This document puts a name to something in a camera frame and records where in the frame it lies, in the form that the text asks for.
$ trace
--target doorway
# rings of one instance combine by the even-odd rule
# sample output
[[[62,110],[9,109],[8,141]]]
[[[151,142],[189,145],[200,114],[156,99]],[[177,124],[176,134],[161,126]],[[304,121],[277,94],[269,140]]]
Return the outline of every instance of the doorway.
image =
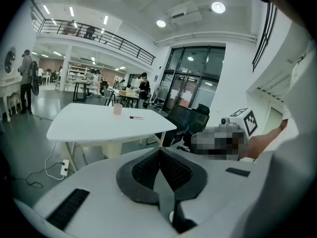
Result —
[[[199,77],[176,74],[170,86],[165,110],[171,111],[175,105],[190,108],[198,88]]]

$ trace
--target white power strip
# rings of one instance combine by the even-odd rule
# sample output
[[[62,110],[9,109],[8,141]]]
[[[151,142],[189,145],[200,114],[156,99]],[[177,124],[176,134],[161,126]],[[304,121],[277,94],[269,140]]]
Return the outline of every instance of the white power strip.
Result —
[[[68,176],[69,160],[63,160],[63,165],[61,166],[60,174],[64,177]]]

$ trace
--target black shirt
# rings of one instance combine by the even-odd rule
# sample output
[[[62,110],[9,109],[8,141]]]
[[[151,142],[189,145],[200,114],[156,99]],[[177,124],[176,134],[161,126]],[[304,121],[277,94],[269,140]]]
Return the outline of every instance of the black shirt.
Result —
[[[148,91],[150,88],[150,83],[148,81],[142,81],[139,87],[141,90],[145,90],[145,92],[140,92],[140,98],[142,100],[147,98]]]

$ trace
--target person wearing backpack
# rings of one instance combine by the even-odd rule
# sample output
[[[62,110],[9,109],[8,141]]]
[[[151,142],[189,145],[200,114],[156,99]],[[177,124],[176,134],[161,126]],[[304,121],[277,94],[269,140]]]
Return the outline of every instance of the person wearing backpack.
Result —
[[[148,99],[149,99],[149,94],[150,94],[150,83],[148,81],[148,75],[146,72],[143,72],[140,76],[139,79],[142,79],[142,82],[139,86],[139,106],[138,108],[147,108],[148,107]]]
[[[26,50],[24,51],[24,54],[22,55],[23,61],[22,65],[19,69],[20,75],[22,76],[21,81],[21,104],[22,104],[22,111],[21,114],[26,113],[26,110],[28,110],[30,113],[32,113],[31,110],[31,89],[32,89],[32,78],[29,76],[29,70],[30,65],[32,63],[32,59],[30,57],[30,51]],[[25,106],[25,93],[27,94],[28,98],[28,106]]]

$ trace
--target cup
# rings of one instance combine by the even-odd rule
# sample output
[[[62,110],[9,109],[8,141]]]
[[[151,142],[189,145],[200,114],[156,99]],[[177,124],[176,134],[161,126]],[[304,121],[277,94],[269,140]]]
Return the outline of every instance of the cup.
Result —
[[[120,115],[122,111],[122,104],[115,103],[113,105],[113,114],[114,115]]]

